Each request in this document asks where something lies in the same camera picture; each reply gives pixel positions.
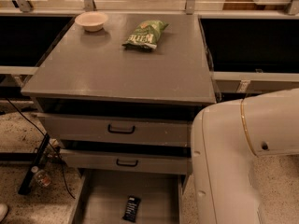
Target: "drawer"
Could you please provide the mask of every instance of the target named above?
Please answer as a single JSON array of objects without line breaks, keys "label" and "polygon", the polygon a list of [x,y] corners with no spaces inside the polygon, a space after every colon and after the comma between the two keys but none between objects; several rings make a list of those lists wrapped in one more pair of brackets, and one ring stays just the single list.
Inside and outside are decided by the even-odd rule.
[{"label": "drawer", "polygon": [[52,138],[172,147],[190,146],[187,121],[39,114]]},{"label": "drawer", "polygon": [[69,224],[127,224],[129,196],[141,199],[135,223],[181,223],[179,175],[85,170]]},{"label": "drawer", "polygon": [[62,149],[69,167],[186,175],[192,172],[191,158]]}]

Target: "kitchen counter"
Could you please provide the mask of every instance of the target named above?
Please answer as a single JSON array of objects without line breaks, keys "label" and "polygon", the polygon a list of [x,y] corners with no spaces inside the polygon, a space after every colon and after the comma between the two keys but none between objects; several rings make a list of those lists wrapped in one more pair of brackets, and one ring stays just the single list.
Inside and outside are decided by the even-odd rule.
[{"label": "kitchen counter", "polygon": [[[104,29],[95,33],[74,24],[22,93],[113,102],[215,103],[197,16],[107,15]],[[121,44],[145,20],[169,23],[158,48],[126,50]]]}]

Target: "drawer front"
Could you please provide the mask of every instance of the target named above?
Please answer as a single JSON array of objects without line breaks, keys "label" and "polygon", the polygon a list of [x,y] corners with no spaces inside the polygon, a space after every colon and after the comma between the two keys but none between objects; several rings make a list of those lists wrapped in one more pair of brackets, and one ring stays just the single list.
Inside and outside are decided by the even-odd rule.
[{"label": "drawer front", "polygon": [[191,158],[151,157],[67,149],[62,149],[61,154],[67,165],[75,168],[174,175],[186,175],[192,172]]},{"label": "drawer front", "polygon": [[52,138],[93,142],[189,147],[188,122],[39,114]]}]

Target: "drawer handle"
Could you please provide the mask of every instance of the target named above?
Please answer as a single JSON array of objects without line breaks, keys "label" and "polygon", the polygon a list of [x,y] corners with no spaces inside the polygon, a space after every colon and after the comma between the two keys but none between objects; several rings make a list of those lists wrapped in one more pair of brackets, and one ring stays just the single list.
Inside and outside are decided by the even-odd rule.
[{"label": "drawer handle", "polygon": [[134,131],[135,131],[135,125],[133,125],[133,127],[132,127],[131,130],[129,130],[129,131],[116,131],[116,130],[113,130],[111,124],[108,125],[108,132],[109,132],[109,133],[132,134]]},{"label": "drawer handle", "polygon": [[128,164],[128,163],[121,163],[121,161],[119,159],[116,159],[116,164],[118,166],[123,166],[123,167],[136,167],[138,165],[138,161],[135,161],[135,163],[133,163],[133,164]]}]

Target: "terrazzo floor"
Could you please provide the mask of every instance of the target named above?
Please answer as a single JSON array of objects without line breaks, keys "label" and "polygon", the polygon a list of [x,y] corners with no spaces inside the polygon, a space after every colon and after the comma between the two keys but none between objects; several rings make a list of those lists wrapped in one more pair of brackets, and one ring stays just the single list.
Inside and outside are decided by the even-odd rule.
[{"label": "terrazzo floor", "polygon": [[[19,109],[34,107],[28,102],[14,102]],[[0,152],[32,152],[39,146],[42,135],[6,101],[0,101]],[[24,115],[43,129],[35,112]],[[52,183],[39,187],[34,181],[28,195],[19,195],[18,189],[28,170],[28,163],[0,163],[0,203],[9,206],[1,224],[57,224],[68,223],[74,199],[65,188],[62,166],[48,161],[45,170]],[[265,209],[265,223],[299,223],[299,156],[265,157],[256,159],[254,169]],[[76,196],[80,178],[75,169],[64,166],[67,186]],[[185,224],[198,224],[193,178],[188,181],[183,195]]]}]

